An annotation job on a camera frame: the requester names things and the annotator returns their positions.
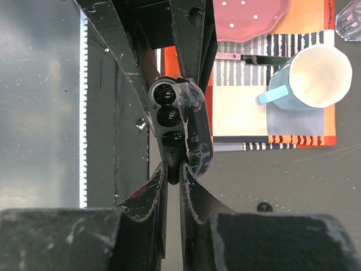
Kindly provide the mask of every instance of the white ruler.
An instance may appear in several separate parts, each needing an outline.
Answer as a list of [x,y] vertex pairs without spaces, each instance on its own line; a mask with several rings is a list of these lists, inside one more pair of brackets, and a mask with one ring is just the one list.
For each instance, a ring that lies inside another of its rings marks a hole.
[[79,59],[79,207],[87,207],[86,191],[86,94],[88,89],[87,18],[80,10],[80,59]]

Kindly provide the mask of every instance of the blue mug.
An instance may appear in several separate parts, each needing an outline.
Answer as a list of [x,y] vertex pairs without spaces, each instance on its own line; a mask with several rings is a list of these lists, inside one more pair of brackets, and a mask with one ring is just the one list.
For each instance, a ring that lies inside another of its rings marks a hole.
[[349,91],[352,67],[347,56],[332,45],[317,44],[298,52],[272,76],[258,105],[274,103],[289,111],[325,108]]

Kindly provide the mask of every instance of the knife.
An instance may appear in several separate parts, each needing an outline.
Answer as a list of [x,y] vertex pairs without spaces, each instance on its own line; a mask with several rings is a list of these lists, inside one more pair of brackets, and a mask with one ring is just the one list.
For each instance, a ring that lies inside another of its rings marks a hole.
[[290,58],[285,56],[268,56],[268,55],[241,55],[237,53],[216,53],[217,60],[243,61],[245,64],[281,66]]

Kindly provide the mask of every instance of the scratched black surface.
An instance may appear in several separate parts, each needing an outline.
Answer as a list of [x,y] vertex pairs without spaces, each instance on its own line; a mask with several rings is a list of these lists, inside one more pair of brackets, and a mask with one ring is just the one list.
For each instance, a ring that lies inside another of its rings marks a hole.
[[218,267],[227,270],[361,269],[345,229],[329,216],[221,214],[211,224]]
[[147,87],[159,76],[155,54],[133,12],[123,1],[76,0],[100,34],[149,116]]
[[172,13],[173,40],[180,62],[180,73],[182,77],[192,78],[198,84],[201,73],[201,41],[203,41],[205,1],[171,0],[169,3]]
[[0,212],[0,270],[108,270],[122,210]]
[[133,192],[126,200],[118,205],[128,215],[136,219],[143,219],[155,208],[160,199],[160,189],[167,183],[164,163],[160,163],[147,183]]
[[231,210],[198,183],[187,163],[180,166],[179,188],[184,270],[215,270],[214,240],[208,218]]

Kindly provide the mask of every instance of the glass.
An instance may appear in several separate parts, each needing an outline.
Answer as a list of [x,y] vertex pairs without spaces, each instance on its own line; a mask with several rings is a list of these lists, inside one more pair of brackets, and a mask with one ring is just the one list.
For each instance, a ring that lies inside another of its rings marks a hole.
[[361,0],[352,0],[336,15],[335,30],[345,41],[361,41]]
[[80,10],[0,1],[0,209],[76,208]]

